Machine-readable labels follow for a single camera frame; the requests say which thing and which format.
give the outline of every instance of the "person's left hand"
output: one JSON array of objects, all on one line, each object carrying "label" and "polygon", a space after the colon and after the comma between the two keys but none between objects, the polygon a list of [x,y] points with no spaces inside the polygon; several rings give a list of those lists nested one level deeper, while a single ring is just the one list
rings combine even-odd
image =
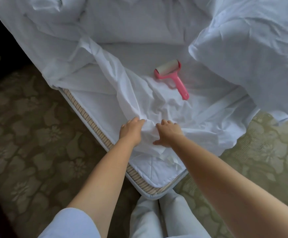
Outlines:
[{"label": "person's left hand", "polygon": [[120,129],[119,139],[127,139],[134,147],[138,145],[141,142],[141,130],[145,121],[145,119],[140,120],[138,117],[135,117],[126,124],[123,124]]}]

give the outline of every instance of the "beige ribbed mattress trim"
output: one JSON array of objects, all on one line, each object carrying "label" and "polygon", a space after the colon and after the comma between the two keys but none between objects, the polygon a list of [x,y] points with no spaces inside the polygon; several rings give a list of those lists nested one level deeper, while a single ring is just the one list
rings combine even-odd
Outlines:
[{"label": "beige ribbed mattress trim", "polygon": [[[80,106],[80,104],[75,100],[75,98],[71,95],[70,91],[68,89],[63,88],[64,93],[68,97],[68,99],[72,102],[72,104],[75,106],[75,108],[79,111],[81,116],[87,121],[87,123],[90,125],[90,127],[97,133],[97,135],[100,137],[100,139],[103,141],[103,143],[111,149],[113,147],[113,144],[111,141],[102,133],[102,131],[98,128],[98,126],[93,122],[93,120],[90,118],[88,113]],[[164,187],[161,188],[155,188],[148,184],[140,175],[139,173],[130,165],[127,165],[126,172],[129,174],[129,176],[135,181],[135,183],[147,194],[149,195],[156,195],[164,190],[166,190],[171,184],[177,181],[179,179],[179,176],[174,179],[172,182],[168,183]]]}]

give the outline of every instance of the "person's right hand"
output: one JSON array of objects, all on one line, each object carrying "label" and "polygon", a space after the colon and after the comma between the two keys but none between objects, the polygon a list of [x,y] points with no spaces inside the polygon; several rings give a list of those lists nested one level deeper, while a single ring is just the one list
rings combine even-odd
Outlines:
[{"label": "person's right hand", "polygon": [[168,148],[174,136],[183,135],[181,127],[170,120],[163,119],[161,123],[156,124],[156,128],[159,133],[159,140],[154,141],[154,145],[162,145]]}]

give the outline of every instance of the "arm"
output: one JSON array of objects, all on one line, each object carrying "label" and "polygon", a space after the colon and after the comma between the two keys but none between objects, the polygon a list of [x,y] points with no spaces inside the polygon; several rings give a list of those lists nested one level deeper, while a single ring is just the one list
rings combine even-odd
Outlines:
[{"label": "arm", "polygon": [[173,148],[235,237],[288,238],[288,206],[187,139],[179,125],[162,120],[157,129],[154,144]]},{"label": "arm", "polygon": [[122,125],[118,142],[96,165],[83,188],[67,206],[89,215],[101,237],[107,237],[127,163],[133,148],[141,141],[144,122],[134,118]]}]

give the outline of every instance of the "pants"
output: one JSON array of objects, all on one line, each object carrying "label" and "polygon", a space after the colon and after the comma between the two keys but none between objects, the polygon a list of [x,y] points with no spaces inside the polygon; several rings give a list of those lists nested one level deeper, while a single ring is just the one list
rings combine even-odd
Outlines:
[{"label": "pants", "polygon": [[160,198],[159,205],[157,200],[140,197],[131,215],[130,238],[163,238],[161,213],[168,237],[195,235],[200,238],[210,238],[208,232],[191,212],[185,198],[174,190]]}]

